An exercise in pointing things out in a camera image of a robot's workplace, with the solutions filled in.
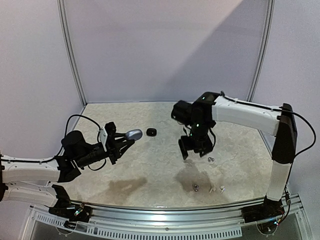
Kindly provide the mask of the blue-grey earbud charging case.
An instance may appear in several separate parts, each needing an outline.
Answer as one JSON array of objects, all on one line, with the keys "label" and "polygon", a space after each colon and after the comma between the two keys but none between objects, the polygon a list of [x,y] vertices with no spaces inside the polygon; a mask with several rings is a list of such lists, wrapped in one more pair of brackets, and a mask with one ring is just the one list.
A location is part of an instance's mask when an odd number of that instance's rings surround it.
[{"label": "blue-grey earbud charging case", "polygon": [[129,140],[138,141],[142,138],[143,132],[140,129],[133,129],[125,133],[125,138]]}]

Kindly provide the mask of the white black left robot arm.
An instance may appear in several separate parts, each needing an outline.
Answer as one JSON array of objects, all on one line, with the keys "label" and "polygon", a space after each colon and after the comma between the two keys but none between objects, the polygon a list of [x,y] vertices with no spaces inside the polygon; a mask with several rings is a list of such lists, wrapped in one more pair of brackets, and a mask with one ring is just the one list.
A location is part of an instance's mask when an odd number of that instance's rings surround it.
[{"label": "white black left robot arm", "polygon": [[61,141],[63,155],[47,159],[1,155],[0,199],[43,205],[52,215],[72,222],[88,222],[92,208],[73,203],[61,184],[73,181],[85,167],[101,160],[115,164],[142,136],[139,129],[117,133],[101,128],[98,142],[90,144],[81,131],[73,130]]}]

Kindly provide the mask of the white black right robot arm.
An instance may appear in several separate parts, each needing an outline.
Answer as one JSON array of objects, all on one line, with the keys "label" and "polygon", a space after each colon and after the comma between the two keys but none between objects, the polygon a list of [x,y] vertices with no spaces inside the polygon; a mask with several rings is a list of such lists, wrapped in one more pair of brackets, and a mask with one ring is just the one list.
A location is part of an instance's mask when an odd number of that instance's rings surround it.
[{"label": "white black right robot arm", "polygon": [[217,122],[237,124],[274,136],[270,183],[263,203],[244,207],[241,213],[246,222],[285,218],[287,211],[282,197],[288,196],[286,186],[296,157],[298,135],[291,105],[261,105],[228,97],[224,92],[205,92],[193,103],[183,100],[175,103],[171,118],[189,128],[178,140],[183,159],[189,156],[189,151],[200,157],[213,151],[217,139],[209,135]]}]

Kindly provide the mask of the black gold earbud charging case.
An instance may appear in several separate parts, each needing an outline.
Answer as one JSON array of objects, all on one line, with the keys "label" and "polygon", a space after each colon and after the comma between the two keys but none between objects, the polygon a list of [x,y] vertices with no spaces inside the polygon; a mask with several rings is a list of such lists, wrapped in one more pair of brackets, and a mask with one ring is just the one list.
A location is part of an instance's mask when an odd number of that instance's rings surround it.
[{"label": "black gold earbud charging case", "polygon": [[155,128],[148,128],[146,130],[146,135],[149,137],[155,137],[157,135],[157,130]]}]

